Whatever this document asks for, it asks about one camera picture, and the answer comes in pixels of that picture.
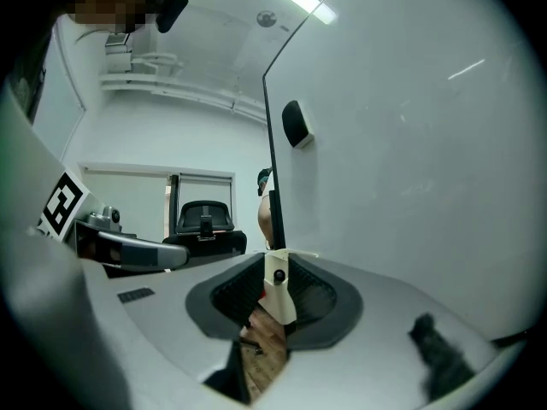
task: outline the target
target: ceiling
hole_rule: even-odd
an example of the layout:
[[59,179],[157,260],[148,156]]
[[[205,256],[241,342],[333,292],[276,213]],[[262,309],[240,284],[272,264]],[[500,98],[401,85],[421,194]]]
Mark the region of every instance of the ceiling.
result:
[[[271,27],[257,22],[264,10],[277,17]],[[190,0],[170,32],[149,26],[135,48],[175,54],[183,83],[263,103],[262,75],[307,15],[291,0]]]

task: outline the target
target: person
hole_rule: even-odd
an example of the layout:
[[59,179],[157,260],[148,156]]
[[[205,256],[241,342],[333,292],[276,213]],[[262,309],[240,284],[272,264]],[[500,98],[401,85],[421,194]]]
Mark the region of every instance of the person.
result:
[[270,211],[270,190],[274,188],[274,174],[272,168],[265,168],[258,173],[258,196],[261,198],[258,207],[258,225],[268,242],[268,248],[274,249],[274,228]]

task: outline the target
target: black knob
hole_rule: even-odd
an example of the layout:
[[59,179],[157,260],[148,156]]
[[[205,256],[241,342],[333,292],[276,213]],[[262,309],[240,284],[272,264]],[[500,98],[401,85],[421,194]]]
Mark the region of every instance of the black knob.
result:
[[118,211],[117,209],[112,211],[112,221],[114,223],[118,223],[120,221],[120,211]]
[[273,281],[276,283],[282,283],[283,281],[285,281],[285,272],[283,272],[282,270],[276,270],[273,273]]

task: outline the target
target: black sticker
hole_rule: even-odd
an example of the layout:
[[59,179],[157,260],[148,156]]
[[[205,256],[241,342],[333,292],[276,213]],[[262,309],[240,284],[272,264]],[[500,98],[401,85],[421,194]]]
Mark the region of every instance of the black sticker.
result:
[[44,217],[58,236],[61,236],[70,214],[83,195],[83,191],[64,173],[44,208]]

